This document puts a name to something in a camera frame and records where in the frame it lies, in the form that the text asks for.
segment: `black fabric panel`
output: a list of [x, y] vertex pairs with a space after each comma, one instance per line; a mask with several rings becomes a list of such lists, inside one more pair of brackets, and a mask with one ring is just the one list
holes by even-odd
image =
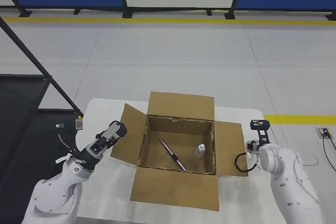
[[[58, 147], [55, 125], [77, 117], [73, 110], [38, 111], [34, 116], [0, 185], [0, 223], [21, 223], [36, 183], [61, 172], [62, 163], [55, 160], [67, 152]], [[75, 142], [75, 137], [63, 136], [67, 142]]]
[[46, 85], [43, 76], [0, 77], [0, 175], [5, 172], [2, 164], [15, 152], [22, 125], [35, 112]]

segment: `floor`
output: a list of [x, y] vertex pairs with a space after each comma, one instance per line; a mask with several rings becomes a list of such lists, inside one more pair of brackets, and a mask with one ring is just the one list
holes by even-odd
[[[71, 17], [69, 13], [37, 11], [32, 16]], [[1, 14], [17, 16], [13, 11]], [[82, 12], [79, 16], [120, 15]], [[179, 15], [137, 15], [152, 16]], [[256, 13], [236, 16], [261, 18]], [[303, 13], [268, 13], [264, 18], [325, 20], [323, 15]], [[336, 115], [336, 26], [9, 25], [83, 112], [92, 98], [148, 101], [150, 91], [167, 91], [214, 96], [217, 106], [259, 109], [263, 114]], [[0, 73], [39, 73], [1, 29]], [[40, 107], [70, 108], [53, 88]], [[336, 125], [327, 127], [336, 144]], [[281, 146], [299, 152], [305, 164], [318, 159], [318, 165], [304, 169], [319, 195], [327, 223], [336, 223], [336, 173], [323, 154], [315, 125], [275, 124], [270, 134]], [[336, 164], [330, 143], [326, 150]]]

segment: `box flap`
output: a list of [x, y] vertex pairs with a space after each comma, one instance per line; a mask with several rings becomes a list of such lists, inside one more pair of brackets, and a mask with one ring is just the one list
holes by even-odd
[[214, 98], [168, 92], [151, 92], [149, 115], [214, 120]]
[[[214, 122], [214, 131], [217, 174], [247, 176], [247, 172], [240, 172], [234, 165], [235, 157], [245, 152], [241, 124]], [[237, 164], [242, 170], [246, 170], [248, 167], [245, 156], [241, 156]]]
[[111, 157], [136, 165], [141, 150], [147, 115], [128, 104], [124, 104], [121, 122], [127, 134], [114, 145]]
[[218, 178], [215, 175], [138, 167], [130, 199], [219, 211]]

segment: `blue wall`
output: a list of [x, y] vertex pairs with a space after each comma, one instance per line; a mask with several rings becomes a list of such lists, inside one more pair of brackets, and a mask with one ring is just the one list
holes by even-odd
[[[121, 7], [122, 0], [18, 0], [23, 6]], [[237, 0], [237, 8], [285, 10], [335, 10], [336, 0]]]
[[121, 7], [122, 0], [18, 0], [22, 6], [86, 6], [86, 7]]
[[237, 0], [237, 8], [286, 10], [335, 10], [336, 0]]

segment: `bottle cap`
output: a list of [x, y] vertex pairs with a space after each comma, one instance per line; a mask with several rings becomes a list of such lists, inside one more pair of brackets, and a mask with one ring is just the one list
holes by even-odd
[[199, 149], [200, 151], [204, 151], [204, 150], [206, 150], [206, 147], [205, 147], [204, 144], [200, 144], [199, 147], [198, 147], [198, 149]]

